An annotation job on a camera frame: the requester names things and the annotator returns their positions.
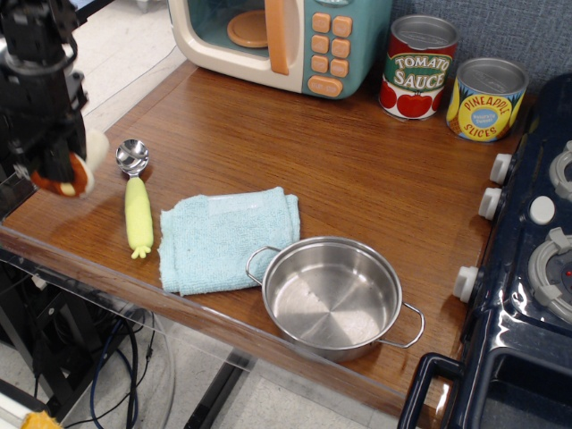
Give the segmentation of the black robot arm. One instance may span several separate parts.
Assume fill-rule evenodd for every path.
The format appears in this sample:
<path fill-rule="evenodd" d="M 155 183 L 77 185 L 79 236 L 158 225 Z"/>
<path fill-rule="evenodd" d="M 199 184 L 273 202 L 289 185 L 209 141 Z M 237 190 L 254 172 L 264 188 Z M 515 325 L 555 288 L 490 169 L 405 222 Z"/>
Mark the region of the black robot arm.
<path fill-rule="evenodd" d="M 1 3 L 1 148 L 26 179 L 73 182 L 87 157 L 78 26 L 69 1 Z"/>

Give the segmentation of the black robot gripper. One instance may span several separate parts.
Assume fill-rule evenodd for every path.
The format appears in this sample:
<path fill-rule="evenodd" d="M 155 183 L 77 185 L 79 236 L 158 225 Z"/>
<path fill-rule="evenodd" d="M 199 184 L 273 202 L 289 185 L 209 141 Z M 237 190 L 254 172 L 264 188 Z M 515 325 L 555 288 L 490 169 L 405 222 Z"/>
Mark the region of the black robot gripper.
<path fill-rule="evenodd" d="M 25 176 L 72 182 L 71 152 L 86 158 L 83 75 L 18 73 L 1 63 L 1 146 Z"/>

